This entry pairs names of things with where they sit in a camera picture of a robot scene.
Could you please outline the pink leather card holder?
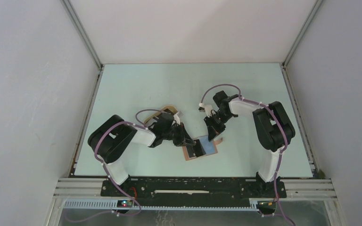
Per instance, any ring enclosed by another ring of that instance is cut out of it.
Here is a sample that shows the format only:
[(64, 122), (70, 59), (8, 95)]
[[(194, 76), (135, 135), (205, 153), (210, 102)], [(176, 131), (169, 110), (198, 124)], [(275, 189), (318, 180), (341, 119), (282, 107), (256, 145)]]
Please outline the pink leather card holder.
[(209, 141), (208, 135), (194, 139), (195, 145), (183, 146), (183, 154), (186, 161), (202, 158), (218, 153), (217, 146), (223, 142), (223, 137)]

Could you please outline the beige oval card tray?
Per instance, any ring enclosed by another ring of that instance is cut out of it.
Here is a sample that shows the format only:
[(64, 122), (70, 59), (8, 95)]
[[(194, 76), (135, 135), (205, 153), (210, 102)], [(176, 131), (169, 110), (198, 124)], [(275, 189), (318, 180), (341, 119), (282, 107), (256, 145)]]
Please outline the beige oval card tray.
[(171, 115), (175, 115), (178, 112), (179, 111), (177, 110), (177, 108), (174, 105), (165, 105), (164, 107), (159, 109), (159, 111), (152, 111), (152, 114), (149, 117), (147, 117), (143, 121), (143, 123), (145, 125), (149, 125), (153, 121), (156, 121), (158, 119), (158, 117), (163, 113), (168, 113), (168, 114), (171, 114)]

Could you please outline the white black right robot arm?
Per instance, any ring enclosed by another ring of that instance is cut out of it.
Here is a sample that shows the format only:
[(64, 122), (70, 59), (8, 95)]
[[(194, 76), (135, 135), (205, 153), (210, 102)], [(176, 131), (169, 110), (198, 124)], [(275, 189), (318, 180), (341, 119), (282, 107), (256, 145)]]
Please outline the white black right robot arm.
[(268, 105), (245, 99), (240, 94), (228, 96), (224, 91), (217, 92), (213, 100), (218, 109), (199, 103), (199, 110), (206, 114), (204, 122), (208, 130), (209, 141), (214, 140), (226, 129), (226, 122), (239, 116), (252, 117), (258, 140), (266, 153), (257, 174), (261, 180), (255, 184), (255, 190), (262, 197), (274, 191), (272, 181), (278, 177), (280, 161), (295, 137), (296, 132), (288, 114), (279, 101)]

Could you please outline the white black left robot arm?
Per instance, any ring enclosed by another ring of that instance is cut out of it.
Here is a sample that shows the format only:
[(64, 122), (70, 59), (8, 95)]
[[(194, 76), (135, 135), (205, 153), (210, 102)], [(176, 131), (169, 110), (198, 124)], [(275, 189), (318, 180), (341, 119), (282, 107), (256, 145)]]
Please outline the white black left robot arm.
[(121, 156), (130, 143), (155, 148), (164, 140), (172, 141), (176, 147), (196, 145), (187, 133), (177, 114), (159, 110), (153, 122), (137, 125), (125, 121), (115, 114), (96, 129), (88, 138), (88, 145), (94, 151), (94, 157), (100, 162), (108, 178), (113, 180), (112, 190), (119, 196), (129, 193), (129, 173), (121, 161)]

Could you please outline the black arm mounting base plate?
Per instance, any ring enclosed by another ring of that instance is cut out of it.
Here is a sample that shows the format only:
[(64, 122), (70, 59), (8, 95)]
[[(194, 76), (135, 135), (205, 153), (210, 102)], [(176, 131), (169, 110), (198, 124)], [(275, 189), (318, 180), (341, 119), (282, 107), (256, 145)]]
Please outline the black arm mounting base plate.
[(140, 205), (250, 206), (254, 198), (286, 198), (285, 185), (263, 182), (259, 177), (129, 177), (118, 188), (110, 180), (102, 184), (102, 197), (127, 197)]

